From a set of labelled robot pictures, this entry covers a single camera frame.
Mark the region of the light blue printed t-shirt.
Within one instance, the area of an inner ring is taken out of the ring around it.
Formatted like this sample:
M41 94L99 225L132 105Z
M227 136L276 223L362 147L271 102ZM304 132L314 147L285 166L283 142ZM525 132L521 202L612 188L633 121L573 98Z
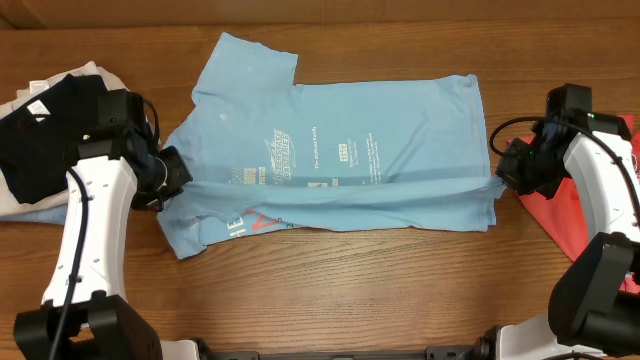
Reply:
M159 215L179 258L290 228L485 231L490 172L472 75L303 85L297 56L229 34L168 137L192 181Z

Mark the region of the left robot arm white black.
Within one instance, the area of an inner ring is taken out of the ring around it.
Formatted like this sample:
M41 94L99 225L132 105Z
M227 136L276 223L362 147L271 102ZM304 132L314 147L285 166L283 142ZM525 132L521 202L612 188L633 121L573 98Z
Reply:
M68 206L56 268L37 310L17 315L23 356L47 359L202 359L195 340L162 341L127 302L131 210L160 212L192 176L173 146L159 146L153 107L126 89L98 100L98 122L65 156Z

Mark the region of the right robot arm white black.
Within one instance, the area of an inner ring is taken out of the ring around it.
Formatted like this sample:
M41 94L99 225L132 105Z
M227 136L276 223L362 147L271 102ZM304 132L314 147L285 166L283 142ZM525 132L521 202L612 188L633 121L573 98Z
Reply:
M496 174L519 195L552 199L572 179L588 243L558 280L545 314L496 327L465 359L602 359L639 352L639 297L625 292L639 277L639 180L632 135L620 116L592 109L592 91L564 84L547 95L533 138L513 139Z

